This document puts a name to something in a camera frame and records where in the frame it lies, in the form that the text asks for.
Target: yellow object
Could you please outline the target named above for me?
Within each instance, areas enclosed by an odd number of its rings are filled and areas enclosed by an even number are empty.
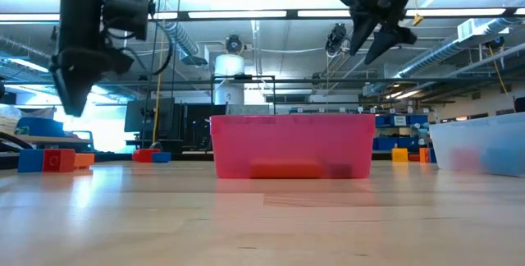
[[[416,14],[416,16],[413,17],[412,25],[417,26],[417,25],[421,24],[423,19],[424,19],[423,16],[420,16],[419,14]]]
[[[392,161],[393,162],[408,162],[409,150],[406,148],[393,148]]]

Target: metal frame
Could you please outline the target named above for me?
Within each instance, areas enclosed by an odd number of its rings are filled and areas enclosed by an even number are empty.
[[[211,94],[210,94],[210,114],[213,115],[213,106],[214,106],[214,97],[215,97],[215,84],[219,81],[219,85],[222,85],[224,82],[230,82],[230,83],[238,83],[238,84],[246,84],[246,83],[266,83],[263,78],[270,78],[272,79],[273,83],[273,115],[277,114],[277,108],[276,108],[276,76],[246,76],[246,78],[250,79],[243,79],[244,76],[216,76],[212,75],[210,80],[206,80],[209,82],[211,87]]]

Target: wooden table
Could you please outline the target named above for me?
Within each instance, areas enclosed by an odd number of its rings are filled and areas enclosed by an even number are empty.
[[[363,180],[212,163],[0,171],[0,264],[525,265],[525,180],[375,162]]]

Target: ventilation duct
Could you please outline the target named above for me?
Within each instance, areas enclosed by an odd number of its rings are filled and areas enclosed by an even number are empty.
[[[209,64],[209,51],[204,45],[196,44],[186,33],[186,30],[179,22],[170,22],[165,26],[171,39],[180,48],[182,56],[180,60],[185,65],[202,66]]]
[[[458,38],[454,37],[452,39],[447,39],[440,47],[425,52],[405,63],[403,66],[398,68],[398,73],[392,76],[392,78],[409,78],[414,76],[423,69],[436,65],[438,62],[442,62],[467,48],[471,48],[473,46],[477,46],[478,44],[484,44],[485,42],[493,40],[498,37],[499,32],[506,29],[510,25],[520,24],[522,22],[522,20],[518,18],[498,18],[489,20],[486,23],[481,23],[480,21],[487,20],[470,19],[463,23],[459,27],[460,29]],[[463,25],[470,25],[469,27],[472,33],[461,32],[463,30]],[[387,83],[367,85],[363,88],[363,94],[378,95],[381,94],[387,86]]]

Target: plastic bin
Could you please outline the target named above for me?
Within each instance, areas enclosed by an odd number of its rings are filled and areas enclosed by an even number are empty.
[[[417,145],[418,140],[412,137],[399,137],[397,139],[399,148],[411,148]]]
[[[40,117],[22,117],[16,127],[27,126],[30,129],[29,135],[63,137],[64,124],[55,122],[53,119]]]
[[[391,151],[397,144],[397,137],[378,137],[377,149],[384,151]]]
[[[428,122],[428,116],[427,115],[410,115],[407,117],[407,123],[411,125],[415,125],[416,123],[423,124]]]
[[[430,126],[440,168],[525,176],[525,112]]]
[[[380,115],[376,116],[376,126],[382,126],[385,124],[385,117]]]
[[[220,178],[366,178],[374,115],[212,117]]]

